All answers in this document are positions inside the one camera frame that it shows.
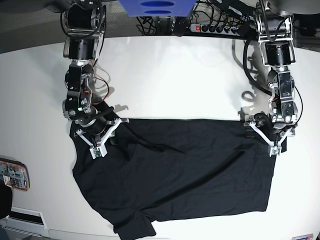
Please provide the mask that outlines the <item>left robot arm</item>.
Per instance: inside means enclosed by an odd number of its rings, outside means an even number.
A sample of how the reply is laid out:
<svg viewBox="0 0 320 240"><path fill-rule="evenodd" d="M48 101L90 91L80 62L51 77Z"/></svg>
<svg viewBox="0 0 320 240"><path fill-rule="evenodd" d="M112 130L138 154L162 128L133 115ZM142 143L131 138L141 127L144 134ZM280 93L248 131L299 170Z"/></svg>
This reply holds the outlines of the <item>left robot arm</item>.
<svg viewBox="0 0 320 240"><path fill-rule="evenodd" d="M268 88L263 88L250 76L247 67L250 40L245 42L243 50L243 69L249 81L269 98L267 112L246 114L243 125L250 137L260 136L266 142L269 156L275 156L282 152L287 137L295 135L302 114L294 100L296 86L289 70L296 62L292 14L276 11L270 1L260 0L255 21L262 63L270 67L266 77Z"/></svg>

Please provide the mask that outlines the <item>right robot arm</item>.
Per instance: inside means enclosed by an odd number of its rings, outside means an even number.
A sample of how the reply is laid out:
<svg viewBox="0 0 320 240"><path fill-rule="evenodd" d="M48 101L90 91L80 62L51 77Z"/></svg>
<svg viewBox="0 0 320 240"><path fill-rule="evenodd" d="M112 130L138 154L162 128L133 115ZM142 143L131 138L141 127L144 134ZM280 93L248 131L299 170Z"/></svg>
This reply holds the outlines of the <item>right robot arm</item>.
<svg viewBox="0 0 320 240"><path fill-rule="evenodd" d="M74 0L60 13L60 26L66 36L63 56L71 61L65 74L66 98L62 113L80 126L88 143L100 146L107 121L96 109L90 83L95 78L94 64L103 46L107 23L107 7L101 0Z"/></svg>

